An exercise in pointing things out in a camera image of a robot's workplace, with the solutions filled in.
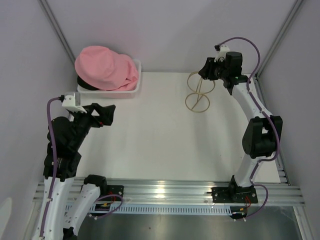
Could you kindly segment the gold wire hat stand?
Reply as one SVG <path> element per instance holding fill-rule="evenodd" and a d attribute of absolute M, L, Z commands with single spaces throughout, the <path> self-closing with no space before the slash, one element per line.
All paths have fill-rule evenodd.
<path fill-rule="evenodd" d="M 190 80 L 194 76 L 199 76 L 199 79 L 198 79 L 196 87 L 192 88 L 191 85 L 190 85 Z M 211 101 L 208 98 L 208 94 L 214 91 L 214 89 L 216 88 L 216 83 L 214 81 L 211 81 L 212 87 L 209 90 L 203 90 L 204 79 L 199 75 L 198 71 L 191 72 L 187 77 L 186 83 L 187 83 L 188 89 L 191 91 L 191 93 L 188 94 L 185 97 L 185 100 L 184 100 L 184 104 L 187 107 L 187 109 L 190 110 L 193 113 L 204 113 L 204 112 L 206 112 L 209 109 L 210 105 L 211 105 Z M 189 106 L 188 105 L 188 99 L 190 97 L 192 97 L 192 96 L 196 96 L 196 100 L 195 100 L 195 103 L 192 106 Z M 204 109 L 196 110 L 197 105 L 201 102 L 202 99 L 206 99 L 207 106 Z"/>

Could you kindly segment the black bucket hat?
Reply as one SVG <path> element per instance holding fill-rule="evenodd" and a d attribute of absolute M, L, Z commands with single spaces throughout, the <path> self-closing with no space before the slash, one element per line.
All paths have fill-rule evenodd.
<path fill-rule="evenodd" d="M 86 89 L 86 90 L 89 90 L 89 91 L 98 91 L 100 90 L 99 88 L 96 88 L 90 84 L 88 84 L 87 82 L 85 82 L 79 75 L 77 76 L 77 84 Z"/>

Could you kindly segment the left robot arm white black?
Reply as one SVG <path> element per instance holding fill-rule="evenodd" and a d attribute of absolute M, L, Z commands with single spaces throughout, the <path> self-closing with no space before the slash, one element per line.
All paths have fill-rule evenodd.
<path fill-rule="evenodd" d="M 96 200 L 107 197 L 107 180 L 91 174 L 85 178 L 72 207 L 68 196 L 81 160 L 79 149 L 91 128 L 111 126 L 115 105 L 92 103 L 84 112 L 73 112 L 73 120 L 59 116 L 48 121 L 49 141 L 44 160 L 44 194 L 33 240 L 75 240 L 80 226 Z"/>

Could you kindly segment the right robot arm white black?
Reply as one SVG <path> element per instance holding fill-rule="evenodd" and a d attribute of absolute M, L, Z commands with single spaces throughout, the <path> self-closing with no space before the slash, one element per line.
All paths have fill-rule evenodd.
<path fill-rule="evenodd" d="M 242 163 L 233 176 L 235 184 L 228 197 L 239 202 L 246 196 L 246 187 L 253 185 L 262 162 L 271 162 L 279 152 L 283 120 L 274 116 L 250 89 L 250 78 L 242 74 L 243 55 L 226 45 L 218 48 L 215 57 L 207 58 L 198 74 L 204 80 L 222 80 L 228 93 L 238 102 L 248 124 L 242 137 L 245 152 Z"/>

